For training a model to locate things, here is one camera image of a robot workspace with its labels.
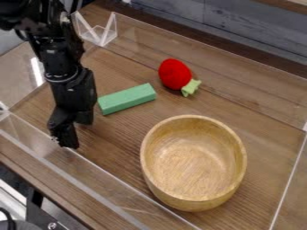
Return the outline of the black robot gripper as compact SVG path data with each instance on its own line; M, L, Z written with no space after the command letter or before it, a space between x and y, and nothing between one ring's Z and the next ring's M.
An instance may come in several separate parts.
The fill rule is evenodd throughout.
M60 147L77 149L77 133L73 122L90 125L97 91L93 73L80 68L72 75L46 75L54 108L46 122L52 139Z

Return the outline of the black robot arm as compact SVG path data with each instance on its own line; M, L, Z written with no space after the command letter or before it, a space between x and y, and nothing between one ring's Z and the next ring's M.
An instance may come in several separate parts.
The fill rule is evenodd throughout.
M80 63L85 50L65 6L60 0L0 0L0 29L30 45L53 93L46 127L58 146L76 149L74 125L93 122L97 92L93 73Z

